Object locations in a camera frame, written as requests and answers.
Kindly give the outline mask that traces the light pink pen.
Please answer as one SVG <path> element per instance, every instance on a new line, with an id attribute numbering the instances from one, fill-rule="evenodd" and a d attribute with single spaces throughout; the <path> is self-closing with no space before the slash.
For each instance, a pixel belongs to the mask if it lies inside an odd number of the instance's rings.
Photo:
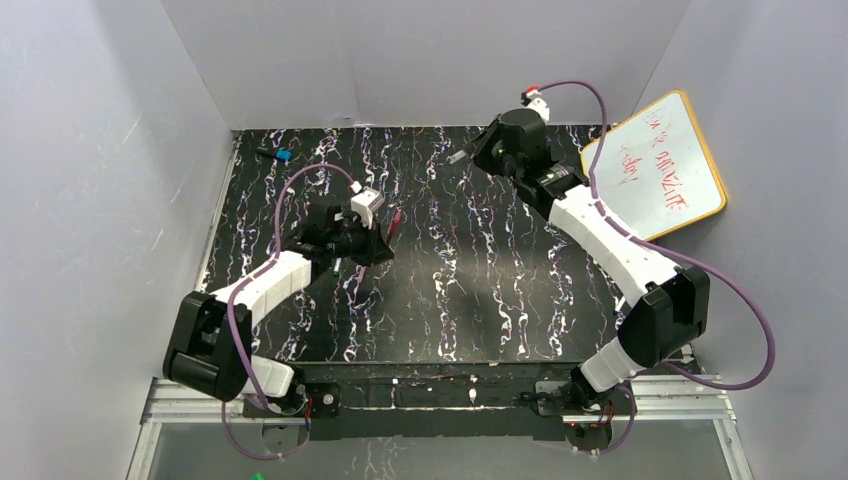
<path id="1" fill-rule="evenodd" d="M 365 266 L 360 266 L 360 267 L 359 267 L 359 269 L 358 269 L 358 274 L 357 274 L 357 277 L 356 277 L 356 279 L 357 279 L 357 286 L 362 285 L 362 282 L 363 282 L 364 277 L 365 277 L 366 270 L 367 270 L 367 268 L 366 268 Z"/>

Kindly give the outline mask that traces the clear pen cap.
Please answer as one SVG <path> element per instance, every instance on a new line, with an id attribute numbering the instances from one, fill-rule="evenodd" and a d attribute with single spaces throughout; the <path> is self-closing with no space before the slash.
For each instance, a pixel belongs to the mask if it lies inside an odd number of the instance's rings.
<path id="1" fill-rule="evenodd" d="M 455 152 L 454 154 L 452 154 L 448 157 L 448 163 L 449 164 L 455 164 L 457 162 L 460 162 L 460 161 L 466 159 L 467 157 L 468 157 L 468 154 L 465 150 L 459 150 L 459 151 Z"/>

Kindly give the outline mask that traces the red translucent pen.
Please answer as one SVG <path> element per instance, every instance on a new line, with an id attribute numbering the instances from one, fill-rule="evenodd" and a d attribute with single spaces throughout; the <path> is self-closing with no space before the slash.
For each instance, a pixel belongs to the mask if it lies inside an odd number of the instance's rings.
<path id="1" fill-rule="evenodd" d="M 390 223 L 390 226 L 389 226 L 389 229 L 388 229 L 388 232 L 387 232 L 387 240 L 388 241 L 391 241 L 391 239 L 394 237 L 395 232 L 397 230 L 397 227 L 398 227 L 402 217 L 403 217 L 403 212 L 402 212 L 401 209 L 398 209 L 391 219 L 391 223 Z"/>

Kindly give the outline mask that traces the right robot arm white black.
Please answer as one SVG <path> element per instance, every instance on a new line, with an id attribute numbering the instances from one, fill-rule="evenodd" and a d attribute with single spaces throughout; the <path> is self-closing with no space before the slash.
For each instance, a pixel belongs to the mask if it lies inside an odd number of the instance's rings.
<path id="1" fill-rule="evenodd" d="M 529 108 L 499 114 L 452 156 L 510 180 L 518 197 L 575 240 L 615 282 L 630 310 L 616 336 L 573 369 L 570 396 L 589 403 L 650 369 L 706 330 L 710 280 L 642 247 L 611 226 L 589 180 L 554 161 L 542 116 Z"/>

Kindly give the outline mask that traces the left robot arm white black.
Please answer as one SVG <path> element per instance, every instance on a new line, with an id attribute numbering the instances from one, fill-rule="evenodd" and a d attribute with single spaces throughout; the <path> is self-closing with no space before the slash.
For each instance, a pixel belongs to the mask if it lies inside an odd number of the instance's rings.
<path id="1" fill-rule="evenodd" d="M 252 395 L 285 397 L 295 370 L 251 352 L 252 330 L 286 299 L 341 259 L 363 267 L 393 259 L 376 212 L 378 203 L 316 203 L 281 240 L 281 251 L 235 283 L 212 293 L 192 291 L 180 303 L 163 361 L 166 379 L 223 402 Z"/>

